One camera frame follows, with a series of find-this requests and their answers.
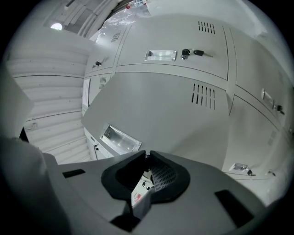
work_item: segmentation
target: round light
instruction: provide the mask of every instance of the round light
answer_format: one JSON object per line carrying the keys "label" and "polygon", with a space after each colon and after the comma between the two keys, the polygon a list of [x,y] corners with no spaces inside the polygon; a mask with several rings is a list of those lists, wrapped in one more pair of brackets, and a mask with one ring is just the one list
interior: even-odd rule
{"label": "round light", "polygon": [[51,28],[57,29],[57,30],[62,30],[62,25],[60,23],[56,23],[51,25]]}

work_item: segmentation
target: key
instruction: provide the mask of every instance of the key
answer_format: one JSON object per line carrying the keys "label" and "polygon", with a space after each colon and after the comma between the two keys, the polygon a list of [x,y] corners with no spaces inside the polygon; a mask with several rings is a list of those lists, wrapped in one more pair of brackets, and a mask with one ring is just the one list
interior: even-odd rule
{"label": "key", "polygon": [[197,56],[208,56],[208,57],[213,57],[213,56],[211,56],[211,55],[208,55],[208,54],[204,53],[203,50],[194,50],[193,53],[194,53],[195,55],[197,55]]}

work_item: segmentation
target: corrugated white wall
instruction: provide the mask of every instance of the corrugated white wall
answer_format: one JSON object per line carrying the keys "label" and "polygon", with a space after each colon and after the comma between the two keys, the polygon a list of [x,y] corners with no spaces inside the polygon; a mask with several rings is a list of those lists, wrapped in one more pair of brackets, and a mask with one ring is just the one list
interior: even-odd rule
{"label": "corrugated white wall", "polygon": [[34,102],[24,125],[31,144],[54,155],[59,164],[91,160],[81,124],[85,66],[92,42],[76,34],[42,26],[29,17],[10,46],[7,66]]}

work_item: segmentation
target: white paper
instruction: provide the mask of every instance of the white paper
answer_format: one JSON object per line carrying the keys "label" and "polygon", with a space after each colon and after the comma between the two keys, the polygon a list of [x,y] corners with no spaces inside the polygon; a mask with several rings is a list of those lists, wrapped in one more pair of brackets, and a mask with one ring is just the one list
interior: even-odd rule
{"label": "white paper", "polygon": [[84,86],[83,86],[83,105],[87,107],[89,106],[90,80],[91,79],[84,80]]}

